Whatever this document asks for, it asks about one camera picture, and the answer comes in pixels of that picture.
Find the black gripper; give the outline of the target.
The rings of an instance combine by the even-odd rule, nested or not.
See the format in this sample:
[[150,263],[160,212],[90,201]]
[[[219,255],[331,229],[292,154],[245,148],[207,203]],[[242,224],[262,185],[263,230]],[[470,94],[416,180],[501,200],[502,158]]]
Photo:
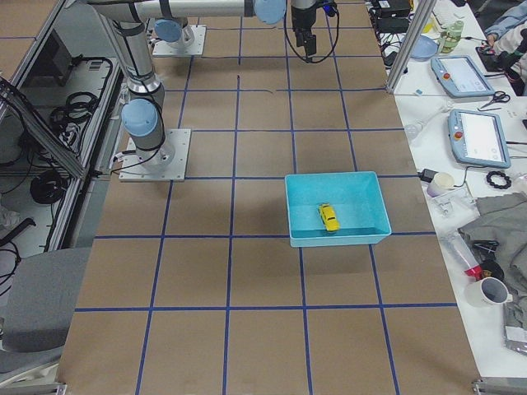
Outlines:
[[312,26],[316,22],[316,0],[291,0],[291,22],[297,41],[303,41],[305,55],[316,54],[316,35]]

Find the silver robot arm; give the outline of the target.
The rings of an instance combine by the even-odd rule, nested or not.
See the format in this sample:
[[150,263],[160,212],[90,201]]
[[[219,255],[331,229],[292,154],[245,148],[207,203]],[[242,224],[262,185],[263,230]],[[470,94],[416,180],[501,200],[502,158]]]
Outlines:
[[290,10],[296,46],[307,58],[316,54],[316,35],[312,26],[320,1],[89,1],[102,16],[118,22],[140,22],[149,18],[243,16],[257,17],[267,25],[278,23]]
[[129,101],[121,110],[124,129],[135,146],[137,165],[160,167],[174,155],[167,141],[162,105],[164,87],[157,76],[142,22],[113,21],[101,16],[124,71]]

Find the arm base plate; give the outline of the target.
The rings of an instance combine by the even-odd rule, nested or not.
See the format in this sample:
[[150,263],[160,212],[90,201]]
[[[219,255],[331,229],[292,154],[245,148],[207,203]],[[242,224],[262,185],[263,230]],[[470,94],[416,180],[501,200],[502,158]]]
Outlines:
[[203,54],[207,30],[205,25],[180,27],[159,23],[154,28],[157,42],[152,55],[155,58],[182,58]]
[[145,151],[139,155],[133,153],[125,156],[124,170],[119,171],[119,180],[122,182],[182,182],[185,179],[186,165],[188,163],[191,130],[188,128],[165,130],[165,142],[161,149],[153,156]]

